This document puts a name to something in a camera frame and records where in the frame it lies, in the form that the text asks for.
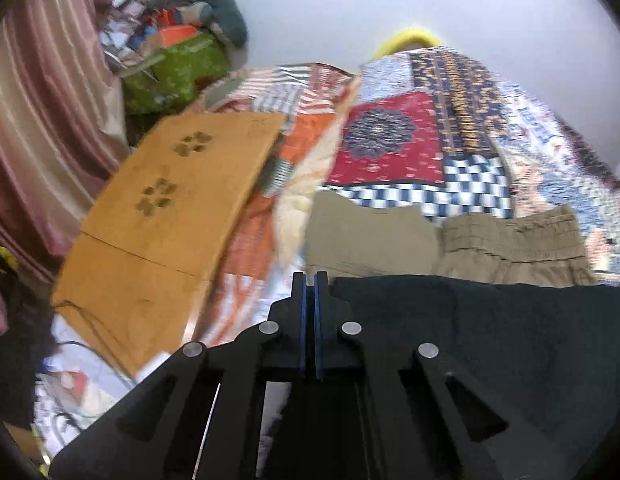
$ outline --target paw print cutout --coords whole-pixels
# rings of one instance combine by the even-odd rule
[[[189,156],[191,152],[200,153],[207,148],[210,140],[212,140],[212,135],[195,132],[183,137],[181,142],[174,147],[174,151],[181,156]]]
[[[154,215],[156,208],[168,207],[172,202],[170,197],[177,189],[177,185],[165,178],[158,178],[154,186],[146,186],[141,192],[141,200],[136,209],[143,212],[146,218]]]

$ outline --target beige fabric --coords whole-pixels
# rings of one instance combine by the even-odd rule
[[[374,209],[322,191],[306,229],[304,254],[309,276],[431,274],[439,257],[437,226],[418,206]]]
[[[357,96],[355,78],[348,96],[337,105],[334,121],[308,156],[295,168],[274,209],[275,258],[280,269],[287,269],[301,248],[312,201],[317,189],[328,178],[341,145],[341,130]]]
[[[314,199],[306,270],[337,276],[436,274],[484,283],[593,285],[570,206],[513,220],[487,214],[448,218],[441,229],[418,206],[374,209],[331,191]]]
[[[568,205],[499,220],[486,214],[448,218],[434,274],[484,283],[593,285],[583,238]]]

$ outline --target yellow ring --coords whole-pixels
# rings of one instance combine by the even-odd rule
[[[421,43],[423,46],[441,46],[439,38],[426,32],[422,28],[407,28],[386,41],[381,48],[375,52],[372,59],[379,59],[380,57],[394,54],[410,43]]]

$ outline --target blue and white checkered pattern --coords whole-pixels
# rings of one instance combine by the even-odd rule
[[[387,208],[418,204],[428,219],[442,219],[461,213],[490,213],[510,218],[510,188],[499,157],[481,155],[447,158],[445,187],[425,184],[363,184],[332,186],[330,189],[364,207]]]

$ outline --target striped curtain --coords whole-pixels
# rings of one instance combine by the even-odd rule
[[[111,0],[14,0],[0,24],[0,244],[53,279],[128,154],[98,29]]]

